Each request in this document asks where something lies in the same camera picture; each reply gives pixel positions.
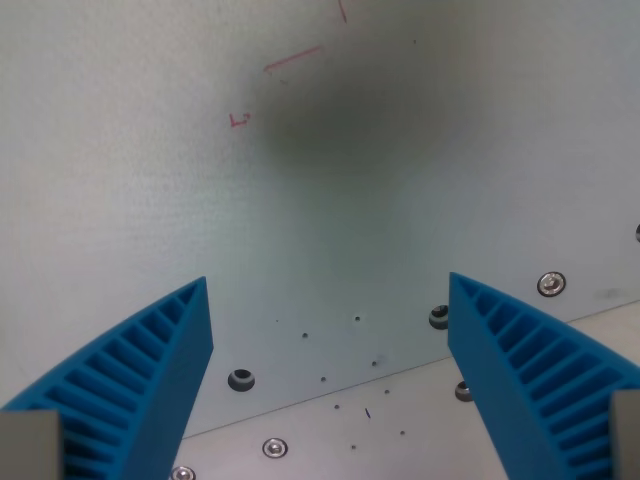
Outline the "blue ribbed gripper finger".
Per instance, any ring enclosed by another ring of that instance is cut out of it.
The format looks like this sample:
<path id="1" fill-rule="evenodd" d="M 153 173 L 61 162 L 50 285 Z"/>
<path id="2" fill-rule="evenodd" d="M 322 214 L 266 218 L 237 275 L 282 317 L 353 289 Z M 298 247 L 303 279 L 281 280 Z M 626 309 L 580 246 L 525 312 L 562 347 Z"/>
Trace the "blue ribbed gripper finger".
<path id="1" fill-rule="evenodd" d="M 636 364 L 458 273 L 448 347 L 509 478 L 612 478 L 610 399 L 638 387 Z"/>
<path id="2" fill-rule="evenodd" d="M 167 479 L 213 349 L 200 277 L 101 334 L 3 408 L 60 415 L 67 479 Z"/>

